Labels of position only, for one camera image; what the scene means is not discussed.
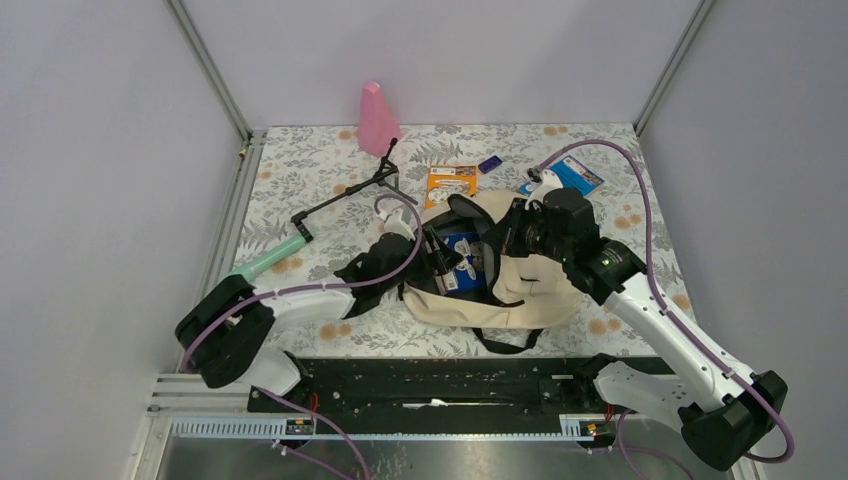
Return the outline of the beige canvas backpack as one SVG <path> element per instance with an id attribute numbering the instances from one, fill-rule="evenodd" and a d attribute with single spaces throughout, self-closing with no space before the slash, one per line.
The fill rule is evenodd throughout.
<path id="1" fill-rule="evenodd" d="M 423 213 L 423 226 L 432 227 L 441 239 L 463 232 L 480 236 L 487 282 L 482 290 L 447 294 L 444 280 L 436 278 L 432 287 L 408 281 L 402 293 L 415 319 L 467 328 L 488 352 L 500 355 L 533 349 L 544 329 L 570 323 L 583 299 L 554 261 L 539 255 L 504 256 L 482 241 L 515 198 L 526 197 L 508 190 L 454 194 Z"/>

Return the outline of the blue booklet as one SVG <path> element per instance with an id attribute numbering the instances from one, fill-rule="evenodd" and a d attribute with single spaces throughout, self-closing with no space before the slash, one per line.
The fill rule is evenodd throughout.
<path id="1" fill-rule="evenodd" d="M 525 196 L 541 198 L 556 188 L 572 188 L 582 196 L 592 193 L 604 180 L 571 155 L 562 155 L 528 170 L 529 180 L 517 191 Z"/>

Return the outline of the blue picture book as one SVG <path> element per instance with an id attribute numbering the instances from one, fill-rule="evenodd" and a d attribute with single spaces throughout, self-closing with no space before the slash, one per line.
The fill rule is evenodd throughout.
<path id="1" fill-rule="evenodd" d="M 444 276 L 446 293 L 458 295 L 482 290 L 487 282 L 480 236 L 474 232 L 453 233 L 443 236 L 442 241 L 462 256 L 462 261 Z"/>

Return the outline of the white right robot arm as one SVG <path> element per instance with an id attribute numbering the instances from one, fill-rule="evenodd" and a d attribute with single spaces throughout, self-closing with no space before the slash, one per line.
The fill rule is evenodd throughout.
<path id="1" fill-rule="evenodd" d="M 528 174 L 530 196 L 511 204 L 485 242 L 506 256 L 557 263 L 577 290 L 632 327 L 676 375 L 662 380 L 597 355 L 573 386 L 577 405 L 597 412 L 610 403 L 647 416 L 678 431 L 718 471 L 741 458 L 757 461 L 755 446 L 773 430 L 785 449 L 772 462 L 789 461 L 796 442 L 780 414 L 788 393 L 782 377 L 752 370 L 706 334 L 659 287 L 652 258 L 603 236 L 592 204 L 547 163 Z"/>

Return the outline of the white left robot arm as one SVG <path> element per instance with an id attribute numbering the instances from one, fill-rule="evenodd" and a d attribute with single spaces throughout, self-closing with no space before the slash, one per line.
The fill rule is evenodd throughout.
<path id="1" fill-rule="evenodd" d="M 403 282 L 444 274 L 462 260 L 408 201 L 377 213 L 385 226 L 379 240 L 317 283 L 259 293 L 240 273 L 220 281 L 175 328 L 184 369 L 211 389 L 239 383 L 271 393 L 285 410 L 304 407 L 311 387 L 292 355 L 265 346 L 270 334 L 293 324 L 361 316 Z"/>

